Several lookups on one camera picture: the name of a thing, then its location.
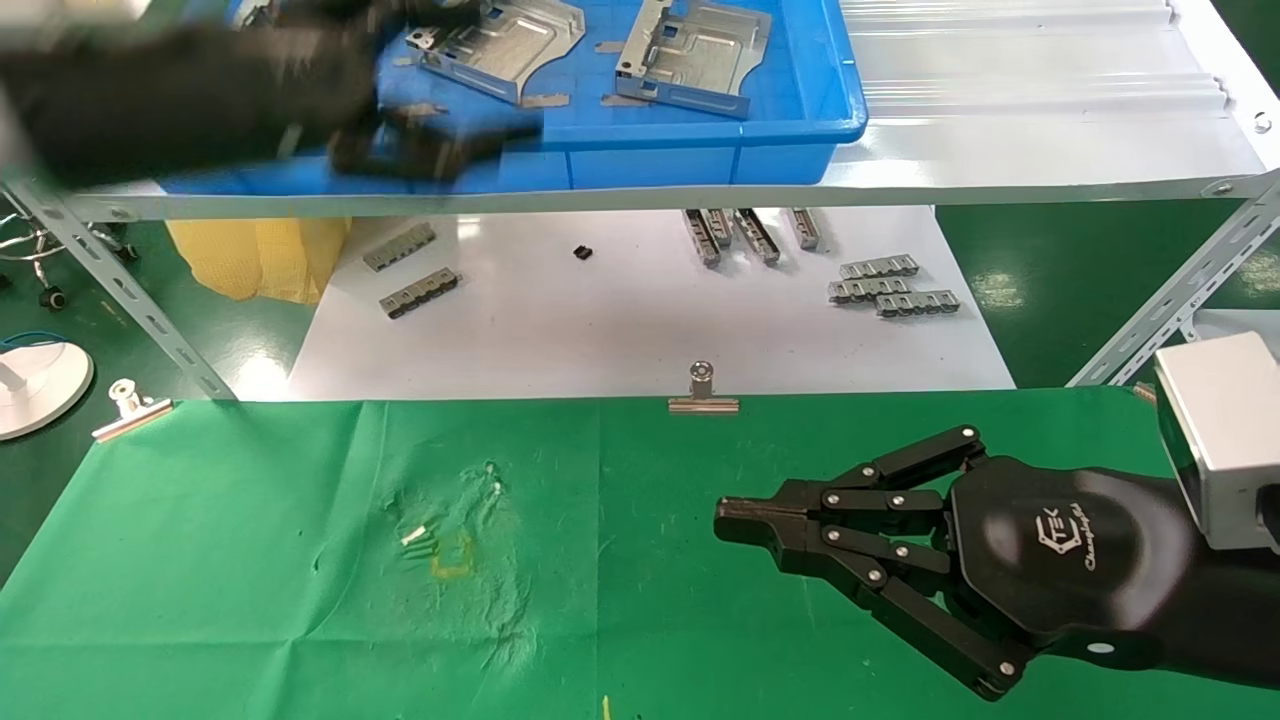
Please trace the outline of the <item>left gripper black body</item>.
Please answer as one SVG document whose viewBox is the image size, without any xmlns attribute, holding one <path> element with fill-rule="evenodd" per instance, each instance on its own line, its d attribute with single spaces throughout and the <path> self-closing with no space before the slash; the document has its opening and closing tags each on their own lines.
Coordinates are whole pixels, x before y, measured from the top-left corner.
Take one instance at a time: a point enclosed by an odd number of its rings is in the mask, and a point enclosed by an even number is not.
<svg viewBox="0 0 1280 720">
<path fill-rule="evenodd" d="M 375 53 L 334 27 L 187 26 L 10 53 L 10 169 L 105 186 L 289 158 L 375 102 Z"/>
</svg>

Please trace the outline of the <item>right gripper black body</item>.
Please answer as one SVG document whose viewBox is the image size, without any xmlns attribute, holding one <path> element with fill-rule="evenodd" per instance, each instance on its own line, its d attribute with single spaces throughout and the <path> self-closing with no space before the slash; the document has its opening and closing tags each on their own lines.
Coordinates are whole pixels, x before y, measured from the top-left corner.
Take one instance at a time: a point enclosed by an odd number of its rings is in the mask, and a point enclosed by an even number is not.
<svg viewBox="0 0 1280 720">
<path fill-rule="evenodd" d="M 1032 653 L 1123 670 L 1171 661 L 1160 619 L 1199 543 L 1171 480 L 997 456 L 948 501 L 965 583 Z"/>
</svg>

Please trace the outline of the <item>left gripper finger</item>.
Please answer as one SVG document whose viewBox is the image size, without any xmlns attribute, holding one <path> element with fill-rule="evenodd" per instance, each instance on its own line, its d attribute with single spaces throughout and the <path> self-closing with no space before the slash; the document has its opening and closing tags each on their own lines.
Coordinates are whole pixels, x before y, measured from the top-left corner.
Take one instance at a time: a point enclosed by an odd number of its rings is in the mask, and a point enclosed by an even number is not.
<svg viewBox="0 0 1280 720">
<path fill-rule="evenodd" d="M 407 28 L 465 29 L 486 14 L 484 1 L 276 1 L 275 26 L 353 31 L 385 38 Z"/>
<path fill-rule="evenodd" d="M 342 176 L 398 181 L 457 181 L 499 161 L 512 147 L 543 137 L 538 115 L 480 129 L 445 129 L 403 108 L 372 108 L 330 140 L 330 168 Z"/>
</svg>

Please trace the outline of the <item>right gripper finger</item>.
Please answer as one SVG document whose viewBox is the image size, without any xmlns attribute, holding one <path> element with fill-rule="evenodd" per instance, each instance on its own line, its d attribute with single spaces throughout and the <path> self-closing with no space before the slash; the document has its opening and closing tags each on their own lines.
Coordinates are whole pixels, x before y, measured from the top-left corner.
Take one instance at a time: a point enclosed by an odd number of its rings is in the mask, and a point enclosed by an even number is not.
<svg viewBox="0 0 1280 720">
<path fill-rule="evenodd" d="M 827 582 L 983 700 L 1004 698 L 1023 679 L 1023 647 L 938 603 L 957 598 L 951 553 L 815 520 L 718 520 L 716 536 L 769 551 L 782 573 Z"/>
<path fill-rule="evenodd" d="M 847 528 L 929 528 L 943 497 L 929 482 L 986 459 L 975 427 L 955 427 L 858 464 L 832 480 L 787 479 L 769 498 L 723 497 L 717 528 L 820 521 Z"/>
</svg>

